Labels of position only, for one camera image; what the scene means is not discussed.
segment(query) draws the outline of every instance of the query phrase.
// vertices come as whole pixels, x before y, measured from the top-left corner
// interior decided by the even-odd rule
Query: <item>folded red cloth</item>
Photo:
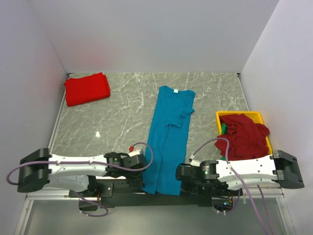
[[[107,77],[101,72],[82,78],[70,78],[64,85],[68,106],[108,98],[111,95]]]
[[[224,137],[229,140],[230,148],[228,159],[232,161],[261,158],[268,154],[265,137],[269,129],[263,124],[254,123],[244,114],[231,114],[220,116],[221,123],[227,126],[227,134]],[[215,146],[225,156],[226,142],[219,140]]]

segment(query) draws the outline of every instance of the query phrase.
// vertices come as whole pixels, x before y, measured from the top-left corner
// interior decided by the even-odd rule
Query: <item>white wall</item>
[[[67,72],[241,72],[278,0],[28,0]]]
[[[297,234],[313,231],[313,1],[280,0],[240,76],[274,149],[298,158],[304,189],[284,190]]]
[[[0,32],[0,234],[11,235],[25,195],[5,176],[47,147],[66,74],[25,0],[0,1]]]

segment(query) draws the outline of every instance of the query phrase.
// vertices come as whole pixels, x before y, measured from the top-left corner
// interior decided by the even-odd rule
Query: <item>marble table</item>
[[[53,136],[51,152],[63,156],[95,156],[110,151],[127,152],[146,142],[157,102],[158,88],[167,85],[196,93],[191,115],[186,160],[206,140],[218,135],[216,112],[244,110],[247,104],[236,73],[158,72],[105,73],[111,88],[107,99],[68,107],[64,102]],[[75,73],[79,78],[91,73]],[[219,159],[208,144],[195,159]]]

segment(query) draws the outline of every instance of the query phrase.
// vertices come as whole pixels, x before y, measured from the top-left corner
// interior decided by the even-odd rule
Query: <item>folded blue clothing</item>
[[[148,144],[153,150],[154,161],[143,172],[144,191],[155,194],[179,195],[181,181],[175,172],[184,162],[190,116],[195,93],[191,90],[178,91],[167,86],[159,88],[155,113],[152,118]],[[149,162],[151,152],[146,149]]]

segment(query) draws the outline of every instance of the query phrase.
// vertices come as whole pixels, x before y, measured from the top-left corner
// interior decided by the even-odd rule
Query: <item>yellow plastic basket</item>
[[[229,114],[244,114],[247,117],[251,118],[254,123],[264,124],[261,114],[257,111],[217,111],[216,112],[216,124],[219,129],[219,133],[222,133],[220,116],[229,115]],[[269,143],[269,139],[266,136],[266,144],[268,146],[268,154],[272,154],[272,147]]]

